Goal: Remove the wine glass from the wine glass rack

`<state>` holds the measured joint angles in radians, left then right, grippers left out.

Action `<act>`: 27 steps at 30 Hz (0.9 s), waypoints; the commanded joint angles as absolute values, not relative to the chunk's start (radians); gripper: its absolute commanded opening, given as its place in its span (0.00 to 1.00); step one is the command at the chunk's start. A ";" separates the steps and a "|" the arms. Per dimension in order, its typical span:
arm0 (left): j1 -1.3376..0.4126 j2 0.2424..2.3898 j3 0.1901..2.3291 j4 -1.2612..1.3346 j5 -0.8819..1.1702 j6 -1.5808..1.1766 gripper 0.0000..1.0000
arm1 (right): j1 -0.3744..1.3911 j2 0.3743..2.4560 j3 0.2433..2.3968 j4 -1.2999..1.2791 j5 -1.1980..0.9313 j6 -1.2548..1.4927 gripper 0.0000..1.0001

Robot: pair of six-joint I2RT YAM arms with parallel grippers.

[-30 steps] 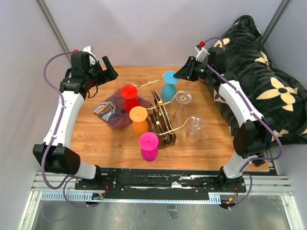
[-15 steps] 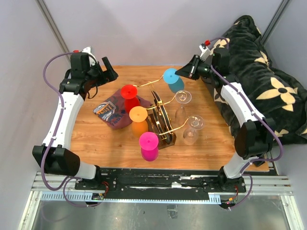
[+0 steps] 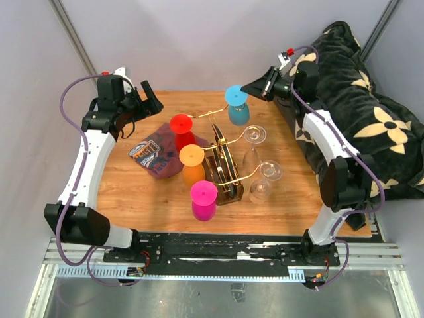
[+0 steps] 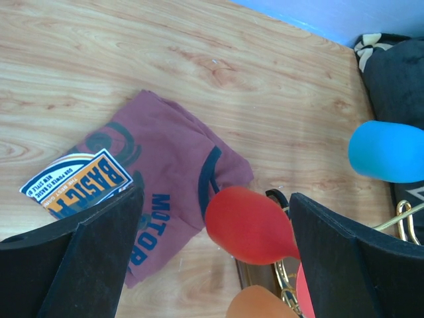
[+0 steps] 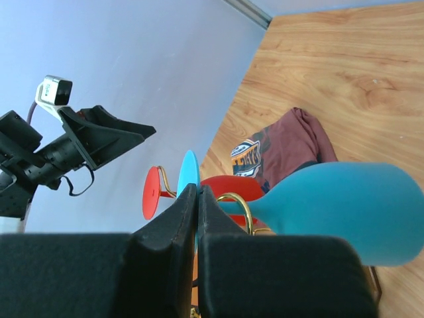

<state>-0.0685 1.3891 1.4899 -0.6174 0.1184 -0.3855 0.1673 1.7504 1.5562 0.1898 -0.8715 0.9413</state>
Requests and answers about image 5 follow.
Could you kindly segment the blue wine glass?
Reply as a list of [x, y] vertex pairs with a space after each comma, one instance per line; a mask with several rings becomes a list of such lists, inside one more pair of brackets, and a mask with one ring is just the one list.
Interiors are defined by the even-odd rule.
[[348, 244], [363, 265], [396, 267], [423, 249], [423, 192], [391, 164], [312, 165], [250, 201], [248, 208], [272, 235], [248, 235], [232, 221], [221, 227], [221, 246], [244, 257], [324, 257], [329, 249], [318, 242], [336, 240]]

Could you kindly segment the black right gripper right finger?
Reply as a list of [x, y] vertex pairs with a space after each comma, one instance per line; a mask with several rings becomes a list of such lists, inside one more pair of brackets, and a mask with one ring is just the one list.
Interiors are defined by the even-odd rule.
[[199, 194], [199, 310], [203, 317], [377, 317], [362, 264], [344, 240], [245, 233]]

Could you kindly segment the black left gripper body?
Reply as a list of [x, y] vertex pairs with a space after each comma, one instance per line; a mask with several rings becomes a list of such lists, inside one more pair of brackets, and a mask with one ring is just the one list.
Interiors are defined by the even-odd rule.
[[19, 184], [26, 191], [38, 186], [57, 190], [70, 170], [85, 166], [92, 174], [109, 162], [109, 113], [104, 109], [61, 109], [65, 133], [34, 153], [42, 136], [20, 120], [20, 142], [25, 153], [19, 160]]

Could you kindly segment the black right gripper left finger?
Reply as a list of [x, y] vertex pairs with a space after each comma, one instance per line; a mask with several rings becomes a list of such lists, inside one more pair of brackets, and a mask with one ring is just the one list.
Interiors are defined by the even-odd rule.
[[2, 317], [187, 317], [197, 212], [189, 184], [135, 233], [1, 236]]

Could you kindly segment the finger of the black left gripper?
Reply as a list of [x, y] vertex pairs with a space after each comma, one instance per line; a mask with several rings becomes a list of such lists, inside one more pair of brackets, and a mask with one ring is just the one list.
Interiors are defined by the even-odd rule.
[[100, 105], [81, 109], [79, 115], [86, 121], [101, 127], [139, 134], [144, 140], [156, 133], [156, 129], [153, 126], [118, 119]]
[[81, 131], [71, 136], [83, 161], [98, 170], [145, 141], [141, 134], [126, 131]]

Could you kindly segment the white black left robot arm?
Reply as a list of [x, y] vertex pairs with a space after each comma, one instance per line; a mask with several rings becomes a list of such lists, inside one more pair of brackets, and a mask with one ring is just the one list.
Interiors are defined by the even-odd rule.
[[24, 220], [38, 186], [57, 190], [71, 170], [94, 172], [156, 133], [120, 120], [102, 106], [58, 111], [64, 134], [46, 146], [16, 112], [1, 117], [1, 216]]

